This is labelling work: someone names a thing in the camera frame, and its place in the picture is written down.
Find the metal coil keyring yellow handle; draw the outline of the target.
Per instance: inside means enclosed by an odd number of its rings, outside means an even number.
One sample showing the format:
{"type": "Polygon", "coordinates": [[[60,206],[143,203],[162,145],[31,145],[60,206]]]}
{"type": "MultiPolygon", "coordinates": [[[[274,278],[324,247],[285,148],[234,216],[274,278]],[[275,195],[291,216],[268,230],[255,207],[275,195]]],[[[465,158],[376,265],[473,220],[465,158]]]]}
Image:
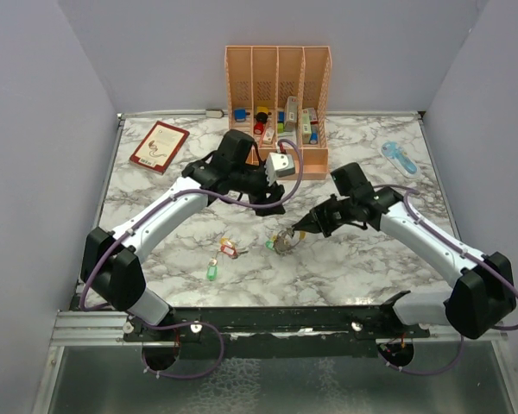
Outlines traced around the metal coil keyring yellow handle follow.
{"type": "Polygon", "coordinates": [[[279,232],[273,239],[273,250],[278,255],[286,255],[293,251],[306,238],[303,231],[287,228],[279,232]]]}

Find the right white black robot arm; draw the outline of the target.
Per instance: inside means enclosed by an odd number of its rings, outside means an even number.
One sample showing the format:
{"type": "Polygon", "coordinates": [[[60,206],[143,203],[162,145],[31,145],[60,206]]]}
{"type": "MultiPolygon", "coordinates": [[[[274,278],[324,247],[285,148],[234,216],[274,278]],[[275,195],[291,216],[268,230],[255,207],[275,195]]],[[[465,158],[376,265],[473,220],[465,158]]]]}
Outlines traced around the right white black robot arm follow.
{"type": "Polygon", "coordinates": [[[453,327],[469,339],[494,329],[515,310],[512,266],[499,252],[485,254],[425,219],[388,185],[373,186],[356,163],[332,171],[338,194],[311,208],[292,231],[329,237],[344,225],[372,228],[412,250],[446,282],[440,292],[405,292],[379,316],[381,331],[398,337],[410,325],[453,327]]]}

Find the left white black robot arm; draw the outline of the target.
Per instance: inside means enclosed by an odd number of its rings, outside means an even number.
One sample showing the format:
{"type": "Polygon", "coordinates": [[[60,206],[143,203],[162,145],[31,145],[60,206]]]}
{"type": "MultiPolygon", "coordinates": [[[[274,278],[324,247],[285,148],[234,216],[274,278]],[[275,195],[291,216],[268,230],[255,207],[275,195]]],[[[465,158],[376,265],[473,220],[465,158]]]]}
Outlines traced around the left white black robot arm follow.
{"type": "Polygon", "coordinates": [[[257,215],[283,213],[284,188],[277,180],[295,164],[282,149],[258,165],[248,163],[255,146],[250,135],[231,129],[218,148],[189,163],[180,178],[149,207],[111,231],[96,227],[86,238],[81,279],[117,311],[143,320],[143,329],[160,341],[173,332],[172,307],[147,286],[142,263],[179,225],[234,191],[249,198],[257,215]]]}

